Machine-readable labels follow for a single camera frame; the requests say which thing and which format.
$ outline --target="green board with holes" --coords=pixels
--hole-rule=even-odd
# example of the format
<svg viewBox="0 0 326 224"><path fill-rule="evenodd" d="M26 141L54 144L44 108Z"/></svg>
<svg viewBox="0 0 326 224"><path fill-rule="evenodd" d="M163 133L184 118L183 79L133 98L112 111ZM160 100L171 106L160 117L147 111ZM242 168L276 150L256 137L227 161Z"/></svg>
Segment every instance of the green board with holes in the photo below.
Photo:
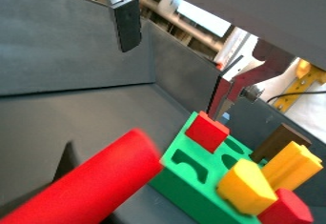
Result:
<svg viewBox="0 0 326 224"><path fill-rule="evenodd" d="M196 118L193 112L161 157L165 166L151 186L203 224L259 223L252 215L240 214L217 195L219 180L240 158L252 152L231 136L213 154L184 134Z"/></svg>

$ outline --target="gray wall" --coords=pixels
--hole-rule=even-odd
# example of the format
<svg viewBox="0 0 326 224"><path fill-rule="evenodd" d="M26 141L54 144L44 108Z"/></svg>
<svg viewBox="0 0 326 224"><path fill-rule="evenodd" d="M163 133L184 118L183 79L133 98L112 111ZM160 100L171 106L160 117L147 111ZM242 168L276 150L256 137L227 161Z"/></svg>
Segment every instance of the gray wall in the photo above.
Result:
<svg viewBox="0 0 326 224"><path fill-rule="evenodd" d="M89 0L0 0L0 95L153 81L148 26L121 53L111 14Z"/></svg>

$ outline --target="toy block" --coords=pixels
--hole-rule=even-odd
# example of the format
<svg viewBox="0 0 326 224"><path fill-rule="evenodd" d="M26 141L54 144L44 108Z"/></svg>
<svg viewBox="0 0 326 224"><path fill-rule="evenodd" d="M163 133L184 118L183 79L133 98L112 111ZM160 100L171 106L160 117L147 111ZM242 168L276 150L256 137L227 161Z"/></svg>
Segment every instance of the toy block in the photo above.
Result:
<svg viewBox="0 0 326 224"><path fill-rule="evenodd" d="M160 171L153 143L131 130L0 223L99 223Z"/></svg>
<svg viewBox="0 0 326 224"><path fill-rule="evenodd" d="M312 215L307 205L296 194L286 189L276 190L279 199L258 215L262 224L308 224L312 223Z"/></svg>
<svg viewBox="0 0 326 224"><path fill-rule="evenodd" d="M278 200L258 164L246 159L232 166L216 192L243 214L259 214Z"/></svg>
<svg viewBox="0 0 326 224"><path fill-rule="evenodd" d="M320 162L304 145L290 142L260 170L274 191L294 190L322 170Z"/></svg>
<svg viewBox="0 0 326 224"><path fill-rule="evenodd" d="M288 125L282 124L251 153L252 161L259 163L263 158L271 160L291 141L306 147L311 145L311 141L304 135Z"/></svg>
<svg viewBox="0 0 326 224"><path fill-rule="evenodd" d="M185 135L211 153L224 141L229 129L217 121L212 121L204 112L199 112Z"/></svg>
<svg viewBox="0 0 326 224"><path fill-rule="evenodd" d="M184 134L197 114L193 112L165 151L164 170L149 185L175 203L197 223L259 224L258 218L242 214L216 194L215 186L239 158L252 152L228 136L209 153Z"/></svg>

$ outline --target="gray floor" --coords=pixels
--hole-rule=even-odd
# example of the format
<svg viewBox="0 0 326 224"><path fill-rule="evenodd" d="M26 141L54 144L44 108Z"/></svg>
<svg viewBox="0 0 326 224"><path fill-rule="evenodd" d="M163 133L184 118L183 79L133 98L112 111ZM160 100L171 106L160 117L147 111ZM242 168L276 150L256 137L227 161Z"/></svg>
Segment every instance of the gray floor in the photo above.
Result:
<svg viewBox="0 0 326 224"><path fill-rule="evenodd" d="M50 182L66 142L83 162L139 127L163 152L188 115L156 85L0 99L0 206ZM116 215L123 223L192 223L149 186Z"/></svg>

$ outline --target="yellow block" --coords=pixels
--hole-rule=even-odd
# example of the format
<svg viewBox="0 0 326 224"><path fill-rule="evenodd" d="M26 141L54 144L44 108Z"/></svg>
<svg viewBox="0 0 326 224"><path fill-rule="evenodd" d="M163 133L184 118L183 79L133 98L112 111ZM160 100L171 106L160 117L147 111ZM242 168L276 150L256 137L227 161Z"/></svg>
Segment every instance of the yellow block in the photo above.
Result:
<svg viewBox="0 0 326 224"><path fill-rule="evenodd" d="M320 162L304 145L291 141L262 168L274 191L296 189L322 170Z"/></svg>
<svg viewBox="0 0 326 224"><path fill-rule="evenodd" d="M243 214L259 214L278 200L256 163L246 159L232 166L216 192Z"/></svg>

